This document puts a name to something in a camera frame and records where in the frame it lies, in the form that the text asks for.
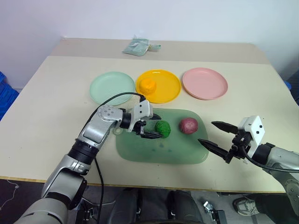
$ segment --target toy orange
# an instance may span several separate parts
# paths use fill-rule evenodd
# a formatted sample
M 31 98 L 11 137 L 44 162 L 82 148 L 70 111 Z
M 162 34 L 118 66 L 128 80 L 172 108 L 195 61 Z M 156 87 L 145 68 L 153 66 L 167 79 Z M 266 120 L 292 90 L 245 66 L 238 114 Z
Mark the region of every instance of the toy orange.
M 181 82 L 166 70 L 149 70 L 136 81 L 136 91 L 151 103 L 162 104 L 175 99 L 181 91 Z

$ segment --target red potato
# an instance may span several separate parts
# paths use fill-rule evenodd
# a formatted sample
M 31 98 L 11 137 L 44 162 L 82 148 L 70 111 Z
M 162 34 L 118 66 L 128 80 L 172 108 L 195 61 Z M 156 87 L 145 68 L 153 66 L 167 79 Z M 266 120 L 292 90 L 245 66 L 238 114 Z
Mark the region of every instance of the red potato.
M 198 123 L 194 118 L 184 118 L 178 125 L 180 131 L 184 134 L 192 134 L 197 131 Z

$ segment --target wooden table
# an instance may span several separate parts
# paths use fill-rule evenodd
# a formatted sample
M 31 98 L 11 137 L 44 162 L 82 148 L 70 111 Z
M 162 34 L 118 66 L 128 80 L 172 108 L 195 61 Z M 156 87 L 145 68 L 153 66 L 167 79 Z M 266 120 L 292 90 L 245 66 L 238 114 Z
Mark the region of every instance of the wooden table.
M 187 109 L 204 121 L 209 140 L 230 149 L 232 134 L 211 121 L 238 125 L 243 117 L 260 115 L 270 142 L 299 152 L 299 107 L 264 54 L 251 44 L 157 42 L 159 52 L 143 57 L 124 55 L 128 40 L 65 39 L 47 57 L 0 122 L 0 178 L 44 182 L 68 153 L 82 125 L 98 106 L 89 97 L 91 81 L 107 71 L 134 80 L 150 69 L 165 69 L 179 78 L 195 67 L 221 73 L 227 93 L 216 100 L 191 97 L 184 89 L 157 108 Z M 133 97 L 121 105 L 129 108 Z M 262 169 L 233 159 L 226 164 L 210 153 L 195 165 L 141 163 L 121 158 L 110 134 L 97 155 L 105 184 L 121 186 L 204 189 L 234 192 L 284 192 Z M 99 183 L 95 166 L 86 179 Z

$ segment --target sneaker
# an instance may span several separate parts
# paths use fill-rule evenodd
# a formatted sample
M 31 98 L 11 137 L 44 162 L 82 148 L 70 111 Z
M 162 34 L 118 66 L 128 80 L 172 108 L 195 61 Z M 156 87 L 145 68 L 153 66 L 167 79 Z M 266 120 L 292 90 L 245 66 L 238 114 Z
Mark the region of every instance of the sneaker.
M 256 208 L 256 202 L 245 197 L 235 199 L 233 207 L 242 216 L 254 216 L 259 213 Z

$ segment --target pink plate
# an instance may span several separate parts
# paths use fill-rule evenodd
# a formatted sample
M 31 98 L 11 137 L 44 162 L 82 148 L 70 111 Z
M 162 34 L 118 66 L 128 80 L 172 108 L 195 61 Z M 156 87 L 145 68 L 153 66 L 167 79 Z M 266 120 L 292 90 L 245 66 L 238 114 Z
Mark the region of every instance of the pink plate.
M 218 72 L 207 68 L 195 68 L 183 75 L 187 92 L 198 99 L 216 99 L 228 90 L 228 83 Z

